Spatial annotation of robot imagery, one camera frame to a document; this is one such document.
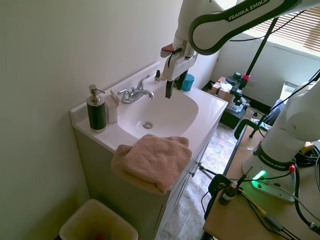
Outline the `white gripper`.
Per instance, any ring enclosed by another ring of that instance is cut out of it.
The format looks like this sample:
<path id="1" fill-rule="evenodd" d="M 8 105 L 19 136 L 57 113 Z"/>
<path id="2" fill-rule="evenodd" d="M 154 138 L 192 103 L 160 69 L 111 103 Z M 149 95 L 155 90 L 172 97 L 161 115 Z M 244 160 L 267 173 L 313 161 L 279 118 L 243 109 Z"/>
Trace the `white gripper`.
<path id="1" fill-rule="evenodd" d="M 170 99 L 173 92 L 173 80 L 178 77 L 176 82 L 176 89 L 181 90 L 188 71 L 196 62 L 198 53 L 191 58 L 185 58 L 183 54 L 175 54 L 170 56 L 164 65 L 162 77 L 167 80 L 165 87 L 165 97 Z"/>

